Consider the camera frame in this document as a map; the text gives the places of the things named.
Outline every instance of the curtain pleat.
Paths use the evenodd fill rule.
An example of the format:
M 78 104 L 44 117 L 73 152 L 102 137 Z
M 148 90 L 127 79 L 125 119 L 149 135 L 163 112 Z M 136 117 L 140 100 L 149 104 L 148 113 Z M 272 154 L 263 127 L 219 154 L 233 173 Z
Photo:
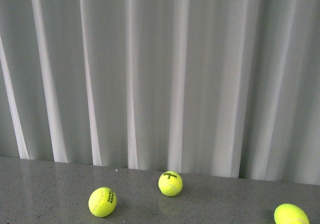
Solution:
M 0 0 L 0 155 L 320 184 L 320 0 Z

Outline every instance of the tennis ball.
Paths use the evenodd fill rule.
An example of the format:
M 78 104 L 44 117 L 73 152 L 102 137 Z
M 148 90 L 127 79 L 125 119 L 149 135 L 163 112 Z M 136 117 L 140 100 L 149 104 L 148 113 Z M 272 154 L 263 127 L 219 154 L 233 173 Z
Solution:
M 103 218 L 114 211 L 117 197 L 110 188 L 98 188 L 91 194 L 88 204 L 93 215 Z
M 292 204 L 282 204 L 274 212 L 276 224 L 310 224 L 308 217 L 300 208 Z
M 160 176 L 158 185 L 163 194 L 173 197 L 182 189 L 182 178 L 176 172 L 165 172 Z

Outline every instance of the wilson logo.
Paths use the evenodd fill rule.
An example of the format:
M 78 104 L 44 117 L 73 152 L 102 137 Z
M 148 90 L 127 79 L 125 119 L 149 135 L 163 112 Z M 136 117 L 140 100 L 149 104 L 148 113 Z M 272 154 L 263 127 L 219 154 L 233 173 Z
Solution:
M 170 179 L 171 177 L 177 178 L 176 175 L 173 175 L 173 174 L 171 174 L 171 173 L 164 173 L 163 176 L 168 176 L 168 179 Z

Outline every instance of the speckled gray surface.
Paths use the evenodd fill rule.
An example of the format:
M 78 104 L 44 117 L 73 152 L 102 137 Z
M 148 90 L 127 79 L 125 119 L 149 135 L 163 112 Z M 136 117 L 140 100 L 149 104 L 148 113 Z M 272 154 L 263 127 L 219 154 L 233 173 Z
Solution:
M 274 224 L 282 203 L 320 224 L 320 186 L 182 174 L 183 189 L 166 197 L 161 172 L 0 158 L 0 224 Z M 88 208 L 109 187 L 117 207 L 105 217 Z

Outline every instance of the white curtain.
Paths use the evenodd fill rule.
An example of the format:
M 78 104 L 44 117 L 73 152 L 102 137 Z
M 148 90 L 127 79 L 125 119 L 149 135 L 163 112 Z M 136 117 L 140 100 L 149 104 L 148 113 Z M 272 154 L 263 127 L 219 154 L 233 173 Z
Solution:
M 320 0 L 0 0 L 0 156 L 320 185 Z

